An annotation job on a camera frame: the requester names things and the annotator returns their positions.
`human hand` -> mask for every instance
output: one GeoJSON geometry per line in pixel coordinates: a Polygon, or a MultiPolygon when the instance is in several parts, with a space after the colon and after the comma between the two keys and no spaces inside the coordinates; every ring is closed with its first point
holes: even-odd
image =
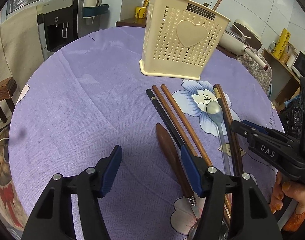
{"type": "Polygon", "coordinates": [[[274,214],[276,210],[281,210],[283,207],[283,198],[288,196],[298,202],[295,213],[300,215],[305,212],[305,185],[293,181],[286,181],[281,185],[282,174],[280,172],[276,175],[276,182],[274,184],[273,193],[270,201],[270,209],[274,214]]]}

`black plastic bag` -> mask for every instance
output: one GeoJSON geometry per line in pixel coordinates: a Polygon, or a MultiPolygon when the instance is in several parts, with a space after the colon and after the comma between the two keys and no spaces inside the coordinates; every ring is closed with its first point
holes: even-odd
{"type": "Polygon", "coordinates": [[[280,111],[278,116],[282,121],[285,133],[300,140],[303,123],[300,98],[291,101],[285,109],[280,111]]]}

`spoon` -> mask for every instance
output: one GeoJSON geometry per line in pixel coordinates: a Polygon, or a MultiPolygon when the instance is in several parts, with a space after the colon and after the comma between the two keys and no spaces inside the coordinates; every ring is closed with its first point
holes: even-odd
{"type": "Polygon", "coordinates": [[[220,105],[218,104],[217,101],[210,101],[207,104],[206,111],[207,111],[207,114],[208,114],[209,118],[218,127],[219,140],[220,140],[221,147],[223,149],[223,151],[222,151],[223,154],[222,155],[223,155],[223,161],[224,161],[225,174],[230,175],[231,173],[230,173],[228,153],[227,153],[227,148],[226,148],[223,129],[221,127],[221,123],[224,120],[223,110],[221,109],[221,107],[220,107],[220,105]]]}
{"type": "Polygon", "coordinates": [[[199,207],[196,203],[196,198],[193,190],[190,187],[184,169],[181,165],[177,149],[175,144],[167,132],[167,130],[160,124],[156,124],[156,135],[157,140],[159,143],[159,147],[162,150],[163,154],[165,155],[168,163],[170,164],[173,172],[175,173],[178,183],[181,186],[183,194],[187,199],[195,217],[198,219],[200,218],[199,207]]]}
{"type": "MultiPolygon", "coordinates": [[[[200,219],[198,219],[196,223],[194,223],[194,225],[190,228],[188,232],[188,238],[187,238],[188,240],[194,239],[197,227],[199,225],[199,221],[200,219]]],[[[228,239],[228,227],[225,224],[225,222],[222,221],[218,240],[227,240],[227,239],[228,239]]]]}

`purple tablecloth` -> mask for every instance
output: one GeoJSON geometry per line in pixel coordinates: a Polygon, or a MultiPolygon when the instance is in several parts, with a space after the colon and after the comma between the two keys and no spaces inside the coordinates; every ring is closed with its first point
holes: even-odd
{"type": "MultiPolygon", "coordinates": [[[[235,119],[282,130],[256,80],[217,50],[199,82],[143,75],[143,35],[143,28],[134,27],[92,33],[55,53],[28,81],[9,135],[11,173],[27,214],[53,174],[77,175],[119,144],[123,161],[111,192],[99,200],[111,239],[186,238],[194,219],[178,225],[181,218],[193,215],[185,210],[179,184],[158,147],[155,124],[162,121],[145,93],[154,84],[167,85],[222,171],[218,132],[205,108],[214,100],[212,85],[221,84],[235,119]]],[[[239,140],[247,152],[244,170],[269,199],[275,170],[250,152],[243,138],[239,140]]],[[[77,206],[74,196],[76,235],[83,239],[77,206]]]]}

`black chopstick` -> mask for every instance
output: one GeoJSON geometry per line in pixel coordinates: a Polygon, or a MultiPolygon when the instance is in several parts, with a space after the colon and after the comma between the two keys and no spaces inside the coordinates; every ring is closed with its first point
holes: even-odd
{"type": "Polygon", "coordinates": [[[154,105],[155,109],[157,110],[158,114],[162,118],[164,124],[166,125],[169,133],[171,134],[172,138],[174,139],[175,143],[179,147],[179,149],[185,144],[184,141],[182,140],[181,136],[179,135],[177,129],[174,127],[174,124],[168,117],[167,113],[165,112],[164,108],[162,105],[159,103],[158,99],[154,95],[151,89],[146,90],[146,94],[148,95],[150,101],[154,105]]]}

